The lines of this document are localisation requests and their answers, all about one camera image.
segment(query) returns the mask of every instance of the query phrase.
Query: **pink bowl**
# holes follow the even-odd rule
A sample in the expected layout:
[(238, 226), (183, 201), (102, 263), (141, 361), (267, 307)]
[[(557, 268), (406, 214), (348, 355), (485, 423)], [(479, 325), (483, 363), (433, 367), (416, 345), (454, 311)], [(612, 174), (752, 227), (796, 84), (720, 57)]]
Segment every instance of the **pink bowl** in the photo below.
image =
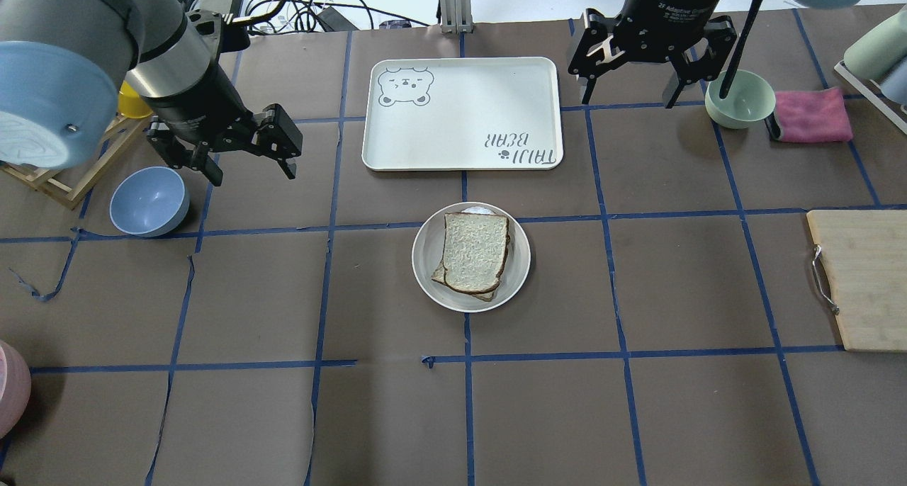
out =
[(0, 438), (16, 425), (32, 393), (32, 375), (19, 351), (0, 341)]

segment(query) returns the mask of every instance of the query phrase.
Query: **table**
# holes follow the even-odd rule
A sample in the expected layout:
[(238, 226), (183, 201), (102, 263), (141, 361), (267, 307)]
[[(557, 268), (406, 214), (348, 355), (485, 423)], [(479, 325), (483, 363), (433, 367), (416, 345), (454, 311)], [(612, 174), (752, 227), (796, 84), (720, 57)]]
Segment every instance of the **table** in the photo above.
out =
[[(699, 86), (665, 111), (667, 66), (622, 67), (581, 106), (569, 21), (254, 38), (222, 65), (250, 108), (297, 120), (297, 180), (223, 154), (223, 186), (182, 173), (190, 217), (140, 240), (106, 208), (159, 163), (150, 148), (80, 213), (0, 179), (0, 337), (35, 379), (0, 479), (897, 483), (907, 357), (842, 351), (804, 220), (907, 203), (903, 135), (832, 72), (897, 8), (760, 14), (743, 69), (848, 92), (853, 141), (808, 146), (716, 128)], [(376, 61), (530, 55), (560, 70), (557, 169), (363, 166)], [(412, 278), (421, 221), (461, 200), (510, 212), (534, 248), (524, 289), (487, 314), (447, 311)], [(36, 302), (6, 267), (62, 289)]]

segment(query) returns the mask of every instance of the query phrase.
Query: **wooden cutting board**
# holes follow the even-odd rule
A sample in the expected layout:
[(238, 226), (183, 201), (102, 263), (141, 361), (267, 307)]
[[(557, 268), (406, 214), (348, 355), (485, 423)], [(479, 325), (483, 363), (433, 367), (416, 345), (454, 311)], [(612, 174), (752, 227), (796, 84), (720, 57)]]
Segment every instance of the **wooden cutting board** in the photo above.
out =
[(838, 329), (851, 351), (907, 351), (907, 211), (815, 210)]

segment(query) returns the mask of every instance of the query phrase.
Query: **bread slice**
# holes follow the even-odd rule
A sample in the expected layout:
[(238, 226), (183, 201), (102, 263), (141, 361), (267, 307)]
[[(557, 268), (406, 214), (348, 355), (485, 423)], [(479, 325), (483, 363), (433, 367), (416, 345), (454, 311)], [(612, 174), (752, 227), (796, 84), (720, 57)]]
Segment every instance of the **bread slice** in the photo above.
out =
[[(434, 273), (432, 273), (432, 280), (434, 282), (440, 283), (441, 285), (444, 285), (444, 263), (438, 263), (437, 269), (435, 269)], [(488, 293), (474, 293), (474, 295), (470, 295), (470, 296), (474, 296), (474, 298), (478, 298), (479, 300), (482, 300), (483, 302), (490, 302), (490, 301), (492, 301), (493, 298), (495, 298), (496, 291), (497, 290), (492, 290)]]
[(466, 295), (495, 291), (507, 258), (506, 215), (444, 215), (444, 283)]

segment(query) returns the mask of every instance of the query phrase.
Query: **light green bowl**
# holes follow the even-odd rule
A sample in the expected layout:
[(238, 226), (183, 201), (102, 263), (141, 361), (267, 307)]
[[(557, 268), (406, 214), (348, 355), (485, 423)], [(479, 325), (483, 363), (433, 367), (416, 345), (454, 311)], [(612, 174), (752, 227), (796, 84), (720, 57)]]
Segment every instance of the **light green bowl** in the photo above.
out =
[(765, 79), (752, 72), (739, 69), (728, 98), (719, 98), (722, 72), (709, 82), (706, 89), (706, 112), (717, 124), (725, 128), (749, 128), (758, 124), (774, 111), (774, 89)]

